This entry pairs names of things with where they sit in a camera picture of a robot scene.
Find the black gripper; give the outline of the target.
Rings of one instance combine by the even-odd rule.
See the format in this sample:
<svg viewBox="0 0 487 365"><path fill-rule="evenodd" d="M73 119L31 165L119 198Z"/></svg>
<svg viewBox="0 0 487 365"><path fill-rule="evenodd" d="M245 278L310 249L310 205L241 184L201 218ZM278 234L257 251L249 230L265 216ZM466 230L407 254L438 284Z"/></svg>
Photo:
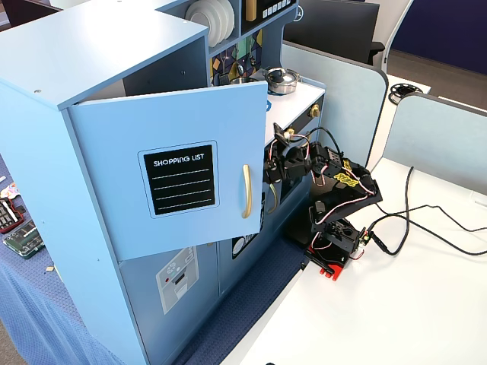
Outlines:
<svg viewBox="0 0 487 365"><path fill-rule="evenodd" d="M308 147L294 146L283 155L284 145L272 142L266 151L265 182L279 183L282 180L292 180L306 176L310 172Z"/></svg>

